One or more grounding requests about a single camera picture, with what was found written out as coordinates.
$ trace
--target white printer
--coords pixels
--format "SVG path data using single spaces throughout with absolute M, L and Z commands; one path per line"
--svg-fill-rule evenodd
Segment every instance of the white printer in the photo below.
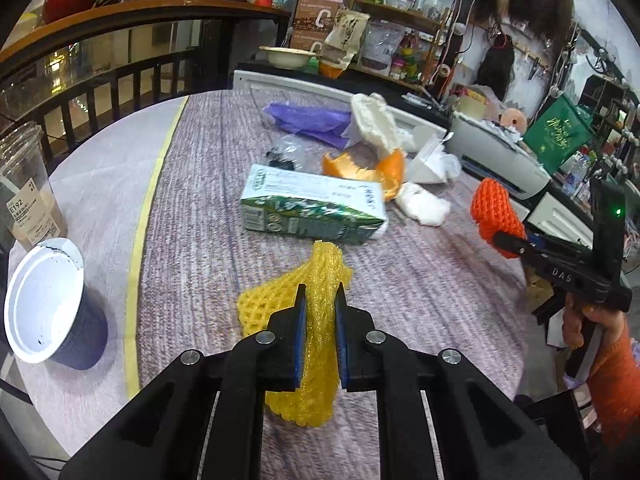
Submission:
M 456 155 L 464 168 L 498 180 L 518 199 L 531 198 L 551 180 L 542 165 L 501 126 L 453 112 L 451 131 L 447 151 Z

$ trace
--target green and white carton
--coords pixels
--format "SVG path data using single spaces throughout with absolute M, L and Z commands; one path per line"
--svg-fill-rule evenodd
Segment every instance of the green and white carton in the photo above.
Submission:
M 362 244 L 386 226 L 378 182 L 254 164 L 240 202 L 251 231 Z

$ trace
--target storage box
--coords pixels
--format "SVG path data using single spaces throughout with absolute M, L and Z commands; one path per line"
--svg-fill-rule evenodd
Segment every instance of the storage box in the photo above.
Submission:
M 240 198 L 244 227 L 296 237 L 361 244 L 386 223 L 377 182 L 254 164 Z
M 328 34 L 334 28 L 338 7 L 336 2 L 326 0 L 298 0 L 293 28 Z
M 340 5 L 326 0 L 298 0 L 293 18 L 293 35 L 289 46 L 301 50 L 315 50 L 334 28 Z
M 308 30 L 294 30 L 291 35 L 291 48 L 299 48 L 300 50 L 313 50 L 319 52 L 328 32 L 311 32 Z

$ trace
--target orange sleeve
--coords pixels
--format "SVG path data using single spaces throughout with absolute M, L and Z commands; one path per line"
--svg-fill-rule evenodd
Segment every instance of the orange sleeve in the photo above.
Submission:
M 615 446 L 640 418 L 640 368 L 631 351 L 629 328 L 600 350 L 587 380 L 604 441 Z

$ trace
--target white tissue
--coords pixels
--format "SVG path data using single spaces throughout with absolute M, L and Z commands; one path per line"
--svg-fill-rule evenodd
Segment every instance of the white tissue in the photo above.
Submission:
M 396 148 L 415 151 L 412 134 L 398 128 L 385 99 L 379 94 L 356 94 L 351 98 L 351 124 L 342 136 L 350 140 L 350 146 L 360 140 L 372 144 L 378 149 L 380 159 Z
M 404 179 L 418 184 L 442 184 L 448 180 L 456 180 L 462 173 L 462 165 L 455 155 L 444 151 L 443 145 L 452 133 L 445 139 L 440 139 L 433 131 L 419 131 L 418 128 L 414 130 L 414 138 L 420 140 L 423 146 L 409 163 Z
M 421 225 L 434 227 L 442 225 L 451 210 L 451 204 L 447 200 L 438 198 L 413 182 L 402 184 L 396 196 L 396 204 L 409 218 L 417 220 Z

